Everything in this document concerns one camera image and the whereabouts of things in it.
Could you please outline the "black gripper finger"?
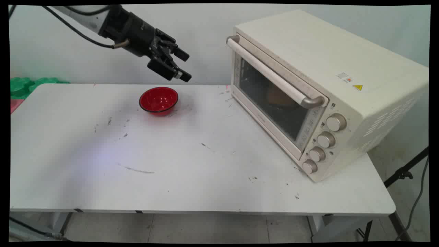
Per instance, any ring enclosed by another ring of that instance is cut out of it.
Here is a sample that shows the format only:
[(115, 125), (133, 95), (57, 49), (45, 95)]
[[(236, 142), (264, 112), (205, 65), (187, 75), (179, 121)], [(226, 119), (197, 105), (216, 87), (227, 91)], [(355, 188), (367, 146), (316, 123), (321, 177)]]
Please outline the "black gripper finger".
[(187, 61), (190, 58), (187, 52), (184, 52), (177, 45), (177, 41), (170, 35), (166, 34), (160, 29), (155, 29), (155, 41), (159, 47), (163, 47), (169, 50), (169, 52), (180, 58), (182, 61)]
[(192, 79), (191, 74), (180, 69), (180, 67), (174, 63), (174, 59), (169, 52), (152, 56), (147, 67), (167, 80), (176, 78), (184, 82), (189, 82)]

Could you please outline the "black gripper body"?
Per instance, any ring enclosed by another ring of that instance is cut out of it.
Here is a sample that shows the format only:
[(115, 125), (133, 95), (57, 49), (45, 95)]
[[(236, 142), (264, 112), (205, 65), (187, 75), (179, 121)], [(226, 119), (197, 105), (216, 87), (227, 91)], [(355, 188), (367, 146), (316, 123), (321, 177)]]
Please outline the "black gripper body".
[(109, 38), (115, 44), (129, 41), (124, 47), (130, 53), (149, 58), (158, 57), (158, 40), (162, 31), (145, 22), (121, 5), (109, 5), (109, 10), (99, 36)]

